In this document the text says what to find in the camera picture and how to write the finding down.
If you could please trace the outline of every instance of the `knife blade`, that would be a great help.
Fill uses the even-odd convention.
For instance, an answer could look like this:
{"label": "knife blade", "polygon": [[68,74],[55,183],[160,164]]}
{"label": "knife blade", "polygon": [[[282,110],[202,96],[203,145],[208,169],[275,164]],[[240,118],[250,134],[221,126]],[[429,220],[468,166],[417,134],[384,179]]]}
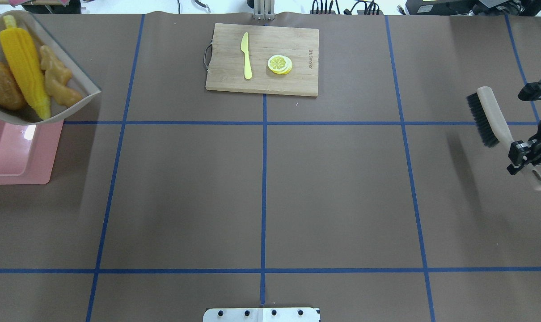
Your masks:
{"label": "knife blade", "polygon": [[241,51],[245,54],[245,68],[244,75],[245,78],[250,80],[253,77],[253,72],[250,70],[250,59],[249,59],[249,33],[245,33],[242,36],[241,41]]}

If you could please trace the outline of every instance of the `pink tray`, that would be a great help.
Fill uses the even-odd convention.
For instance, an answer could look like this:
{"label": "pink tray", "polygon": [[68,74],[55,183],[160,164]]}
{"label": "pink tray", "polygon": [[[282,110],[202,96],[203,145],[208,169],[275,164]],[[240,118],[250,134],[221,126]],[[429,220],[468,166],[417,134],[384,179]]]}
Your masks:
{"label": "pink tray", "polygon": [[0,121],[0,185],[48,183],[63,123],[17,126]]}

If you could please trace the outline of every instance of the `brush bristles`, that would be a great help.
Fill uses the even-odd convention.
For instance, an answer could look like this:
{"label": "brush bristles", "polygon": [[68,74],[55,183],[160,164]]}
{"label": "brush bristles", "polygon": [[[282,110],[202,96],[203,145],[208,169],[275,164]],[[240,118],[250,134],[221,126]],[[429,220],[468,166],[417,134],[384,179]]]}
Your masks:
{"label": "brush bristles", "polygon": [[471,110],[471,114],[473,114],[473,119],[475,120],[475,124],[477,124],[477,131],[479,132],[479,136],[481,136],[483,144],[488,148],[497,145],[499,140],[489,125],[489,120],[487,120],[487,115],[485,115],[477,93],[467,96],[467,104],[469,104],[469,109]]}

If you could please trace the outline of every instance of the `lemon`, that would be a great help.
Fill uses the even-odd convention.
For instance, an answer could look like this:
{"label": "lemon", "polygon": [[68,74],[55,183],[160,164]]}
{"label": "lemon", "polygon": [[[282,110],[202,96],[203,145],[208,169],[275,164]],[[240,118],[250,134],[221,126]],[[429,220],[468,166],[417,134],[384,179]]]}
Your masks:
{"label": "lemon", "polygon": [[286,75],[292,70],[292,61],[284,55],[273,55],[267,63],[268,68],[275,74]]}

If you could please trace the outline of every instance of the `corn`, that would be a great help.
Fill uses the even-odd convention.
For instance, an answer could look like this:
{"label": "corn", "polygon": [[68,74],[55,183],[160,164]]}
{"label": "corn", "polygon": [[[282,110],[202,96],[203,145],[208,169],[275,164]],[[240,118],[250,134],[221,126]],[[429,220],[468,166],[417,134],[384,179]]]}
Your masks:
{"label": "corn", "polygon": [[0,44],[10,70],[26,102],[41,119],[50,118],[50,96],[44,89],[38,52],[28,31],[17,27],[14,16],[4,16],[6,29],[0,32]]}

